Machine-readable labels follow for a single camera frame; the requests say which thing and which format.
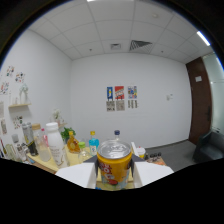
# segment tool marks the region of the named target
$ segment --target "white wall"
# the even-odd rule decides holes
[[[124,85],[125,111],[106,111],[106,87]],[[137,85],[139,108],[129,109],[127,87]],[[166,95],[173,94],[167,101]],[[114,138],[156,147],[188,139],[191,92],[184,64],[144,54],[106,54],[73,61],[72,126],[76,137],[100,142]]]
[[[8,66],[15,66],[13,78],[6,77]],[[1,68],[2,81],[9,81],[12,95],[19,95],[21,84],[15,83],[17,72],[25,73],[25,83],[29,87],[28,96],[32,105],[8,108],[9,95],[0,95],[4,101],[4,114],[8,134],[1,135],[4,144],[12,144],[11,135],[17,133],[23,137],[22,128],[15,130],[12,119],[23,116],[23,121],[40,123],[46,129],[46,123],[53,109],[58,108],[62,117],[71,124],[70,75],[71,60],[49,41],[32,31],[25,31],[8,53]]]

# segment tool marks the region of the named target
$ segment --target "can lid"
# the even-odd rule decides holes
[[[46,127],[47,131],[56,131],[58,130],[58,123],[57,122],[47,123]]]
[[[12,135],[12,140],[13,140],[14,143],[18,142],[19,141],[18,135],[17,134],[13,134]]]
[[[131,152],[131,146],[122,141],[108,140],[102,142],[98,147],[98,153],[107,159],[120,159]]]
[[[120,131],[119,130],[116,130],[116,131],[114,131],[114,134],[115,135],[119,135],[120,134]]]
[[[32,124],[32,130],[38,130],[40,129],[40,124],[39,123],[36,123],[36,124]]]
[[[86,147],[86,143],[85,142],[79,142],[78,145],[79,145],[79,147],[81,149]]]

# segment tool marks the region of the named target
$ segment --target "ceiling tile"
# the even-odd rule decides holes
[[[62,32],[71,28],[92,23],[93,18],[87,4],[81,4],[52,17],[50,21]]]
[[[43,25],[47,20],[44,17],[40,17],[38,20],[36,20],[35,22],[33,22],[30,26],[29,29],[36,31],[36,29],[38,27],[40,27],[41,25]]]
[[[189,56],[187,56],[186,54],[175,50],[168,58],[174,59],[176,61],[183,61],[184,59],[188,58]]]
[[[76,27],[66,31],[64,35],[74,46],[100,40],[94,23]]]
[[[163,32],[163,28],[142,22],[134,22],[131,39],[146,41],[146,42],[156,42]]]
[[[101,21],[97,22],[97,29],[101,40],[129,39],[131,35],[131,21]]]
[[[173,48],[161,44],[155,44],[150,54],[157,55],[160,57],[168,57],[173,52],[174,52]]]
[[[44,14],[44,17],[47,19],[50,19],[53,16],[56,16],[57,14],[63,12],[64,10],[74,7],[75,5],[82,4],[82,3],[86,3],[86,0],[76,0],[76,1],[70,1],[68,3],[61,4],[58,7],[49,11],[48,13]]]
[[[195,33],[194,29],[192,29],[187,23],[183,22],[176,16],[172,18],[172,20],[170,21],[169,25],[166,28],[185,39],[188,39]]]
[[[106,54],[129,52],[130,40],[104,40],[102,41]],[[121,44],[121,49],[111,50],[111,44]]]
[[[155,5],[136,2],[134,20],[140,22],[147,22],[157,26],[166,27],[171,20],[173,14]]]
[[[134,13],[134,1],[92,1],[89,2],[95,21],[102,20],[132,20]]]
[[[198,51],[198,48],[196,48],[190,42],[185,41],[180,47],[177,48],[177,50],[187,54],[188,56],[191,56]]]
[[[183,37],[180,37],[179,35],[171,32],[169,30],[165,30],[163,32],[162,36],[159,38],[158,43],[176,49],[184,41],[185,41],[185,39]]]
[[[83,57],[93,56],[97,54],[104,54],[101,42],[93,42],[88,44],[79,45],[76,49]]]
[[[41,25],[36,30],[36,32],[48,40],[57,36],[60,33],[59,30],[49,21]]]
[[[62,51],[73,47],[72,44],[68,41],[68,39],[63,36],[63,34],[59,34],[58,36],[52,38],[50,42]]]
[[[185,58],[184,60],[182,60],[182,62],[184,63],[184,64],[187,64],[187,63],[189,63],[189,62],[191,62],[191,61],[193,61],[194,59],[192,59],[191,57],[187,57],[187,58]]]
[[[65,51],[63,51],[66,55],[68,55],[72,60],[75,60],[75,59],[78,59],[78,58],[81,58],[82,56],[80,55],[80,53],[74,48],[70,48],[70,49],[67,49]]]
[[[188,39],[188,41],[191,42],[198,49],[201,49],[201,48],[204,48],[207,46],[205,44],[205,42],[197,35],[197,33],[195,33],[193,36],[191,36]]]

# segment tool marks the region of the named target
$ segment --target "shelf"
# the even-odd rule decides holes
[[[27,106],[27,105],[31,105],[31,103],[28,103],[28,104],[15,104],[15,105],[9,106],[9,108],[10,107],[22,107],[22,106]]]
[[[63,123],[63,124],[60,124],[58,128],[62,128],[66,125],[67,123]]]

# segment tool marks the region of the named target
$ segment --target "yellow can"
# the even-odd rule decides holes
[[[120,190],[128,183],[131,164],[129,144],[109,140],[100,144],[97,151],[102,183],[109,188]]]

